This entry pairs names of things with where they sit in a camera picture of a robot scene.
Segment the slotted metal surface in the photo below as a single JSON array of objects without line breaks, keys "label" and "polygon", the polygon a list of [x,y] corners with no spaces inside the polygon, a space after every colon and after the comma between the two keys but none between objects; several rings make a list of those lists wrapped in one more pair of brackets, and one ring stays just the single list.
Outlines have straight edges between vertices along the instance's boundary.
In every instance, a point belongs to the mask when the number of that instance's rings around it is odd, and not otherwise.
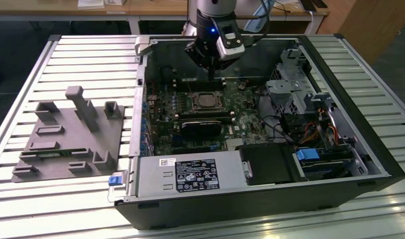
[{"label": "slotted metal surface", "polygon": [[[310,40],[405,170],[405,109],[342,42],[331,36]],[[0,238],[405,238],[405,180],[335,209],[140,232],[107,201],[108,176],[11,183],[12,167],[36,121],[38,101],[72,107],[62,95],[72,82],[87,89],[84,96],[95,106],[115,100],[127,107],[119,169],[127,167],[134,42],[132,36],[63,36],[54,43],[0,145]],[[313,77],[325,90],[315,73]]]}]

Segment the metal bracket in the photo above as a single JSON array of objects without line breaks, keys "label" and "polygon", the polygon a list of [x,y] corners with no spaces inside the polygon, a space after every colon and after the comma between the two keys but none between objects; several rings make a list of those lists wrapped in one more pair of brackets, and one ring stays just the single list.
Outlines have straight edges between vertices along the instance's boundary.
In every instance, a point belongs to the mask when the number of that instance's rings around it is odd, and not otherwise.
[{"label": "metal bracket", "polygon": [[142,56],[150,52],[150,45],[150,36],[138,36],[135,38],[135,54]]}]

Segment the black cable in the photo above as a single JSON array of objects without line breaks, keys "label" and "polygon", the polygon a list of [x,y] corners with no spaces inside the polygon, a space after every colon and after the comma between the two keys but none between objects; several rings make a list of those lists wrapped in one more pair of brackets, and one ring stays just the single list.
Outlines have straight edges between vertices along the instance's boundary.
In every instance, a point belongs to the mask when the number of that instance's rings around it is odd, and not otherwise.
[{"label": "black cable", "polygon": [[287,14],[286,14],[286,10],[285,10],[285,5],[282,4],[282,3],[279,3],[278,1],[275,1],[278,4],[281,4],[282,5],[282,7],[283,7],[283,9],[281,9],[283,12],[285,12],[285,21],[286,21],[286,19],[287,19]]},{"label": "black cable", "polygon": [[262,120],[262,122],[265,123],[265,125],[266,125],[269,128],[271,128],[273,131],[275,131],[278,134],[281,134],[281,135],[283,136],[285,140],[286,140],[289,143],[297,144],[297,145],[298,145],[298,143],[295,143],[294,140],[293,140],[293,139],[291,139],[281,130],[278,130],[274,126],[271,126],[271,125],[265,121],[265,118],[266,118],[266,117],[262,117],[262,116],[261,116],[259,103],[261,103],[261,98],[262,98],[262,96],[261,96],[261,89],[262,89],[262,87],[263,87],[263,86],[259,87],[259,95],[258,95],[257,104],[255,104],[258,117],[261,118],[261,120]]},{"label": "black cable", "polygon": [[290,10],[283,10],[282,8],[278,8],[278,7],[273,7],[274,9],[278,9],[278,10],[281,10],[281,11],[285,11],[285,12],[287,12],[287,13],[293,13]]},{"label": "black cable", "polygon": [[270,0],[267,1],[269,8],[266,7],[266,4],[265,4],[263,0],[261,0],[261,3],[262,3],[262,6],[263,6],[263,9],[265,9],[265,12],[267,13],[266,16],[265,16],[265,18],[266,18],[266,29],[265,29],[263,34],[254,40],[253,44],[255,44],[263,37],[266,37],[266,35],[269,34],[269,31],[270,31],[270,17],[269,17],[269,14],[270,14]]}]

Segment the warning label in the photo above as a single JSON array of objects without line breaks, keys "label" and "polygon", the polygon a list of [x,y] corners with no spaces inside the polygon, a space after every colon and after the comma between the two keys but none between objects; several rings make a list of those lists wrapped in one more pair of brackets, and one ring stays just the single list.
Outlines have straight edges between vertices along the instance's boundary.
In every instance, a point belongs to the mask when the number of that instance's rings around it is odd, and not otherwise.
[{"label": "warning label", "polygon": [[175,162],[175,177],[179,193],[221,188],[214,159]]}]

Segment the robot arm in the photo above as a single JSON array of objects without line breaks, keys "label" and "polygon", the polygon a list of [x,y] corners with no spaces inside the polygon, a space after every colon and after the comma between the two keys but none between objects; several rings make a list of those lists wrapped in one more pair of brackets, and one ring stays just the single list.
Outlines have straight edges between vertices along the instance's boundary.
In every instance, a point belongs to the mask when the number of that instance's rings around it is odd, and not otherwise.
[{"label": "robot arm", "polygon": [[[186,47],[186,53],[199,67],[209,71],[209,80],[214,78],[215,70],[226,69],[242,56],[245,48],[251,46],[254,39],[243,38],[237,24],[237,0],[190,0],[191,25],[197,28],[197,39]],[[259,0],[245,0],[249,4]],[[263,4],[263,13],[270,12],[271,1]]]}]

